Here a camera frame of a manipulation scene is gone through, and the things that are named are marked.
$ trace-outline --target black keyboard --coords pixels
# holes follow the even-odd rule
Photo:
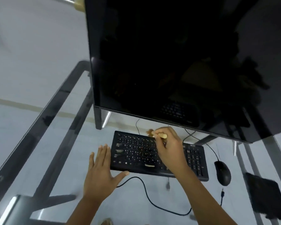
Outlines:
[[[203,146],[183,143],[188,166],[199,180],[208,181]],[[126,132],[114,132],[111,146],[111,170],[175,177],[158,156],[155,138]]]

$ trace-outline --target black mouse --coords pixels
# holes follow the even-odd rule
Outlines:
[[[214,165],[218,182],[223,186],[229,185],[231,182],[231,173],[227,165],[222,161],[216,161]]]

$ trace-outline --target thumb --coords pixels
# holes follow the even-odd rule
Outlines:
[[[165,150],[165,146],[163,144],[163,141],[162,141],[161,137],[158,134],[156,134],[155,132],[152,132],[152,133],[153,133],[153,135],[155,137],[157,151],[159,153],[162,153]]]
[[[126,177],[127,175],[129,175],[129,171],[123,171],[120,174],[118,174],[117,176],[115,176],[113,178],[113,181],[115,182],[116,186],[123,180],[124,177]]]

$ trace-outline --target forearm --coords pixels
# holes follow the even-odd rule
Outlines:
[[[175,176],[188,197],[199,225],[236,224],[189,167],[185,167],[183,172],[179,172]]]
[[[68,219],[66,225],[90,225],[99,206],[100,203],[82,198]]]

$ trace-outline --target computer monitor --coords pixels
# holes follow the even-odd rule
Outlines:
[[[281,132],[281,0],[85,0],[94,107],[244,142]]]

